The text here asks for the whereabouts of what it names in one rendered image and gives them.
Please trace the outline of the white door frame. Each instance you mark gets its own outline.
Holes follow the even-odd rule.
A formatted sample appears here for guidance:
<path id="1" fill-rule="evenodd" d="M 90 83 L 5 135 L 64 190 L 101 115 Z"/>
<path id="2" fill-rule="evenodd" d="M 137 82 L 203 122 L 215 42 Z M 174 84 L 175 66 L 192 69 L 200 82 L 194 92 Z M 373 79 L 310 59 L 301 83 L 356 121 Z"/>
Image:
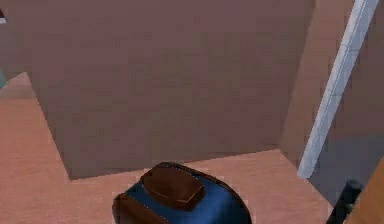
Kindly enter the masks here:
<path id="1" fill-rule="evenodd" d="M 297 171 L 297 175 L 302 179 L 308 179 L 313 174 L 342 95 L 380 1 L 381 0 L 354 0 L 352 11 Z"/>

